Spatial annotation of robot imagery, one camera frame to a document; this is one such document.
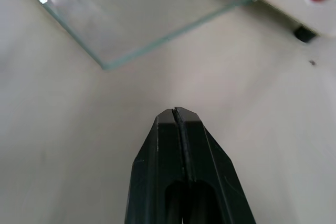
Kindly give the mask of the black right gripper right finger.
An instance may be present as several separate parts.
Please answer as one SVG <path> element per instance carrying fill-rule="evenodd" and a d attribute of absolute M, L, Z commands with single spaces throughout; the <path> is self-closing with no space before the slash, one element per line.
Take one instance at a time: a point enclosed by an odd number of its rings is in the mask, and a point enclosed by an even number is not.
<path fill-rule="evenodd" d="M 199 116 L 174 109 L 190 192 L 184 224 L 256 224 L 231 159 Z"/>

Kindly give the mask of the black oven foot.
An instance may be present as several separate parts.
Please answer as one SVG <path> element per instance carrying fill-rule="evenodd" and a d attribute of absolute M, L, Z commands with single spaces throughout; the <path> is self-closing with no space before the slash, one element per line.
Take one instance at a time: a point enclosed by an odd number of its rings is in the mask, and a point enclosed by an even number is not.
<path fill-rule="evenodd" d="M 303 43 L 310 43 L 317 37 L 317 34 L 301 25 L 293 32 L 294 36 Z"/>

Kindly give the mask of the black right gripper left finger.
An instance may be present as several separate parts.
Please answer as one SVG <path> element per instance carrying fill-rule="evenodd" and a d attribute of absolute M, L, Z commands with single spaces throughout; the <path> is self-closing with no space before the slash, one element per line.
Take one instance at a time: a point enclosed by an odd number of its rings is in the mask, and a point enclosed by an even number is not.
<path fill-rule="evenodd" d="M 166 109 L 132 164 L 124 224 L 189 224 L 189 110 Z"/>

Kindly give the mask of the clear glass plate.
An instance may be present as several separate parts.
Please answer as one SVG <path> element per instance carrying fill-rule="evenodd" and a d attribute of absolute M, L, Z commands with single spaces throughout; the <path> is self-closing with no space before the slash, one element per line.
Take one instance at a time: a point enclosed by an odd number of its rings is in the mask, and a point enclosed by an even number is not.
<path fill-rule="evenodd" d="M 36 0 L 103 69 L 253 0 Z"/>

